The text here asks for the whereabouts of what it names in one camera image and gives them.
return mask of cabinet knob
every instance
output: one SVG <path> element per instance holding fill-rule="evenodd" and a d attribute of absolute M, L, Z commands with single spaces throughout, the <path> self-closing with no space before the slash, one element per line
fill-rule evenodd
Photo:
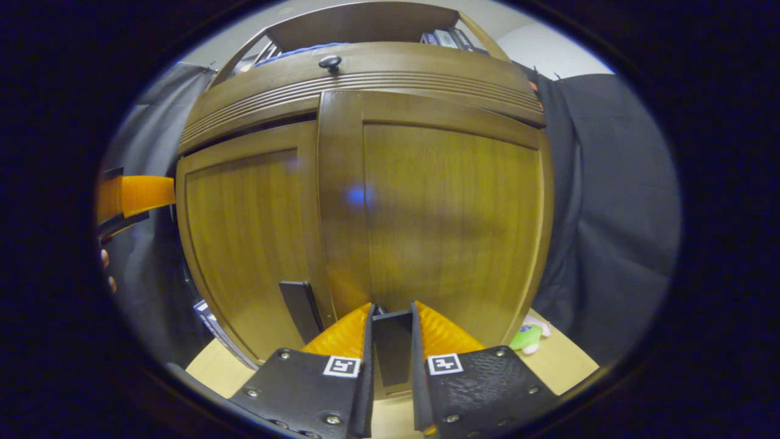
<path fill-rule="evenodd" d="M 336 73 L 339 71 L 339 64 L 341 63 L 341 56 L 328 55 L 323 59 L 320 59 L 319 66 L 323 69 L 328 69 L 330 73 Z"/>

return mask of wooden cabinet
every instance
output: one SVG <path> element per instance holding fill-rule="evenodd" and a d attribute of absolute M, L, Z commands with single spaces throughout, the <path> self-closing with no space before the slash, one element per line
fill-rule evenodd
<path fill-rule="evenodd" d="M 343 8 L 374 8 L 357 5 Z M 463 19 L 435 9 L 436 27 Z M 303 44 L 289 32 L 302 19 L 291 20 L 264 31 Z M 186 260 L 257 362 L 303 345 L 280 281 L 310 282 L 325 326 L 366 302 L 420 300 L 490 346 L 511 340 L 541 278 L 551 160 L 519 67 L 498 46 L 487 56 L 361 32 L 217 78 L 182 136 Z M 332 53 L 338 73 L 316 65 Z"/>

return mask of cabinet door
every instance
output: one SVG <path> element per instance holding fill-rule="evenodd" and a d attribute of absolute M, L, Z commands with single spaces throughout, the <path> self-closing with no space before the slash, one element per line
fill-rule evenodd
<path fill-rule="evenodd" d="M 317 266 L 307 265 L 317 248 L 304 245 L 319 239 L 309 223 L 316 137 L 314 121 L 278 127 L 177 166 L 179 232 L 193 280 L 225 332 L 259 363 L 277 348 L 303 346 L 278 283 L 317 283 Z M 328 309 L 329 298 L 320 299 Z"/>
<path fill-rule="evenodd" d="M 317 171 L 326 270 L 339 316 L 419 300 L 487 346 L 508 343 L 550 237 L 546 137 L 433 98 L 329 91 Z"/>

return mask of green plush toy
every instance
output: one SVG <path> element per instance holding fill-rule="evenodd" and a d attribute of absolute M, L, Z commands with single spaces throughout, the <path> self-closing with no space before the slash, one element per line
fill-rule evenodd
<path fill-rule="evenodd" d="M 526 316 L 523 325 L 517 331 L 509 347 L 512 350 L 522 350 L 525 354 L 533 354 L 539 349 L 539 341 L 542 337 L 550 337 L 552 331 L 550 325 L 533 316 Z"/>

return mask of hand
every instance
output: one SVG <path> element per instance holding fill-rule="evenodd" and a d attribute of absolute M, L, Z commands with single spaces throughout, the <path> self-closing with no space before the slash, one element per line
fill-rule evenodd
<path fill-rule="evenodd" d="M 108 266 L 108 252 L 105 249 L 100 250 L 100 260 L 103 261 L 103 268 Z M 111 287 L 112 292 L 116 292 L 116 280 L 113 277 L 108 277 L 108 286 Z"/>

